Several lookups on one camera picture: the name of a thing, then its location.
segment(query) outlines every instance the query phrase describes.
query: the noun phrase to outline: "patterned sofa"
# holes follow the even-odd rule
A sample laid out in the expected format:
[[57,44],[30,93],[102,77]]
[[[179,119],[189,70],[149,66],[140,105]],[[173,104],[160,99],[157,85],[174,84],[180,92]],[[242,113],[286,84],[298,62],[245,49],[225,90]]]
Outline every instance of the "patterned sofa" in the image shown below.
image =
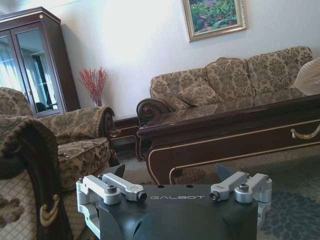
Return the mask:
[[0,87],[0,239],[71,240],[85,227],[76,181],[119,164],[109,107],[34,119],[24,95]]
[[307,46],[250,57],[221,57],[204,68],[162,74],[151,80],[151,98],[137,106],[143,125],[163,113],[270,94],[297,94],[291,88],[300,68],[313,59]]

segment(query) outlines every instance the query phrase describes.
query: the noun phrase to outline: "screw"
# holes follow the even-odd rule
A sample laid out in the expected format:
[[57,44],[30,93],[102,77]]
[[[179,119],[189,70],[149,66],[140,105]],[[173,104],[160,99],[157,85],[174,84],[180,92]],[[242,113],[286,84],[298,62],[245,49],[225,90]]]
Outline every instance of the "screw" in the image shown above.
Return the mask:
[[147,194],[144,191],[141,191],[136,196],[138,202],[144,202],[147,199]]
[[113,186],[113,185],[109,185],[106,190],[108,191],[108,193],[110,194],[114,194],[117,191],[117,187]]
[[249,185],[245,184],[245,183],[242,183],[242,184],[240,184],[239,189],[241,189],[243,192],[248,192],[249,191]]
[[212,201],[216,202],[220,199],[220,194],[217,191],[212,191],[210,192],[209,197],[212,199]]

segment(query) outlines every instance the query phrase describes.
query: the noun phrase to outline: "display cabinet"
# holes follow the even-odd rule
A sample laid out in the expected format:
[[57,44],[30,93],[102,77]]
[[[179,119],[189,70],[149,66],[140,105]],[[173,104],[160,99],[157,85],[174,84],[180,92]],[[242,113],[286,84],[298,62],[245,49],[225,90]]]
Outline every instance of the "display cabinet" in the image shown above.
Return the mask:
[[36,118],[80,108],[61,20],[43,7],[0,16],[0,87],[21,91]]

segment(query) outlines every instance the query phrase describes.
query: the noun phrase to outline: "dried red branches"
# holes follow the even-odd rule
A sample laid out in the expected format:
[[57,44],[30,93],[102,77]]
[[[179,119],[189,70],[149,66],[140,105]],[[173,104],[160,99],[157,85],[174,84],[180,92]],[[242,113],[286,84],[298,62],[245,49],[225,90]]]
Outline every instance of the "dried red branches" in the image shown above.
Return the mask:
[[86,87],[96,106],[101,106],[101,95],[108,78],[108,70],[102,67],[98,70],[83,69],[80,77],[80,82]]

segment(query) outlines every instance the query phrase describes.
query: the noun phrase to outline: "silver bracket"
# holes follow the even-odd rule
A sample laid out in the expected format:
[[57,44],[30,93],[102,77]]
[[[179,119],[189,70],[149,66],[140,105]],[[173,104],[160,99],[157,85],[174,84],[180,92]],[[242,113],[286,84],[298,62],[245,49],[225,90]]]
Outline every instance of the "silver bracket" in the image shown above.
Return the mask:
[[247,181],[249,175],[247,173],[237,171],[221,183],[213,184],[210,188],[210,197],[214,201],[228,200],[230,193]]
[[143,202],[147,198],[147,194],[144,192],[143,186],[128,182],[112,173],[104,174],[102,176],[102,181],[107,183],[109,186],[116,186],[129,201]]
[[271,210],[272,180],[264,174],[257,173],[249,177],[247,173],[238,171],[221,183],[211,185],[210,197],[213,201],[227,200],[232,191],[238,203],[250,204],[253,199],[257,201],[257,227],[262,226],[266,212]]
[[142,202],[147,198],[141,185],[132,184],[112,173],[104,174],[102,180],[89,175],[76,182],[78,211],[84,214],[86,225],[98,239],[100,224],[96,202],[103,200],[107,205],[118,204],[121,202],[121,193],[129,201]]

